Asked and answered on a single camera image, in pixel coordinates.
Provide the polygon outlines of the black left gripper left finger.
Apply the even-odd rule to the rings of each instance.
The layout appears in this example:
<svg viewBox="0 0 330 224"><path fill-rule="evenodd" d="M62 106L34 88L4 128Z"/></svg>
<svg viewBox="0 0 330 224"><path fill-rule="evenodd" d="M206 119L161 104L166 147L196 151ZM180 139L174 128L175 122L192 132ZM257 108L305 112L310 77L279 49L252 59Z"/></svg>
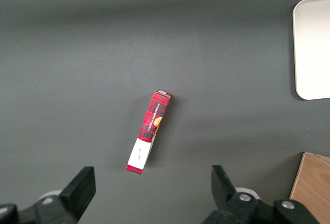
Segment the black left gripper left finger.
<svg viewBox="0 0 330 224"><path fill-rule="evenodd" d="M47 194L24 210L1 204L1 223L78 223L96 193L93 166L85 166L60 191Z"/></svg>

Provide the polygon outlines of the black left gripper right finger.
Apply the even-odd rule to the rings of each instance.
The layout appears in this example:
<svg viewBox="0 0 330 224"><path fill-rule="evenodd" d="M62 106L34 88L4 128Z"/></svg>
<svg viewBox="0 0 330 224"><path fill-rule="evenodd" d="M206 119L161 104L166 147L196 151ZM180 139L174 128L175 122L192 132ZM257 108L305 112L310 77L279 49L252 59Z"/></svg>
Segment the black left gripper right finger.
<svg viewBox="0 0 330 224"><path fill-rule="evenodd" d="M217 210L203 223L318 223L298 201L277 199L270 206L254 191L237 190L221 165L212 166L211 191Z"/></svg>

